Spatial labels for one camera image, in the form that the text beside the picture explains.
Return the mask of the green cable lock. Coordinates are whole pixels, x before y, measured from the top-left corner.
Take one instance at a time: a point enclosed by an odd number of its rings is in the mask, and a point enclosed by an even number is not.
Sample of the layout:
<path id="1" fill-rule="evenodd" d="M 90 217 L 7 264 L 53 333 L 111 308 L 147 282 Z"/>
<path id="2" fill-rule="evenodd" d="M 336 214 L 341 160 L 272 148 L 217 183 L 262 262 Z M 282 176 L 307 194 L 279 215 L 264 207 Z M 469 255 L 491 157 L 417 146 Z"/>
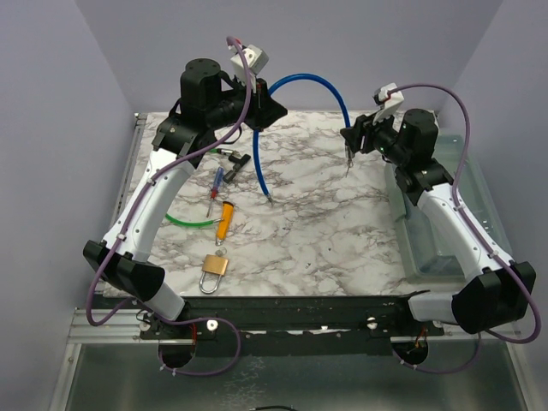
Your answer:
<path id="1" fill-rule="evenodd" d="M 178 194 L 165 218 L 169 223 L 179 227 L 202 229 L 218 226 L 221 221 L 223 202 L 230 201 L 235 205 L 235 199 L 229 197 L 229 184 L 221 183 L 216 199 L 213 202 L 211 215 L 206 216 L 211 187 L 218 167 L 224 168 L 224 175 L 233 168 L 229 155 L 240 153 L 230 149 L 214 149 L 206 156 L 198 170 L 190 177 Z"/>

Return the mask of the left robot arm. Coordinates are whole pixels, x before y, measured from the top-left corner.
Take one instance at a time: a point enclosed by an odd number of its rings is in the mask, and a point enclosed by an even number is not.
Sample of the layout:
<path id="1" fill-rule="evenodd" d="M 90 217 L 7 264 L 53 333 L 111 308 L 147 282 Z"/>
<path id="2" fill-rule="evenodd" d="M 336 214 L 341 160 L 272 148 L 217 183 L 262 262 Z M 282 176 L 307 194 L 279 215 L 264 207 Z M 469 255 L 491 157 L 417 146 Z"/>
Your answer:
<path id="1" fill-rule="evenodd" d="M 187 63 L 180 79 L 181 97 L 157 128 L 134 194 L 103 239 L 89 241 L 83 250 L 100 279 L 162 316 L 160 327 L 172 338 L 188 332 L 190 318 L 182 311 L 185 301 L 166 283 L 164 269 L 148 260 L 164 216 L 216 142 L 217 130 L 239 130 L 242 124 L 262 130 L 287 114 L 258 77 L 266 58 L 245 50 L 231 62 L 233 77 L 208 58 Z"/>

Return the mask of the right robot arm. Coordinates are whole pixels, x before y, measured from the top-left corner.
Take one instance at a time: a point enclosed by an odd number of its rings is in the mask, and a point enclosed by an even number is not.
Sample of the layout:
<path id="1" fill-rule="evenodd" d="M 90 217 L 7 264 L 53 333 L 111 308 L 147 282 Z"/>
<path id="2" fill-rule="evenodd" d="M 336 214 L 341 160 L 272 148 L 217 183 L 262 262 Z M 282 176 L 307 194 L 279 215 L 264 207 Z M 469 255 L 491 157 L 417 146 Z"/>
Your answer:
<path id="1" fill-rule="evenodd" d="M 522 319 L 529 305 L 536 272 L 516 262 L 466 212 L 452 175 L 434 157 L 438 126 L 426 110 L 405 112 L 400 129 L 389 116 L 376 122 L 361 115 L 340 131 L 349 152 L 379 152 L 395 167 L 396 184 L 449 243 L 466 284 L 454 294 L 423 292 L 394 314 L 396 329 L 406 336 L 425 321 L 459 325 L 469 334 Z"/>

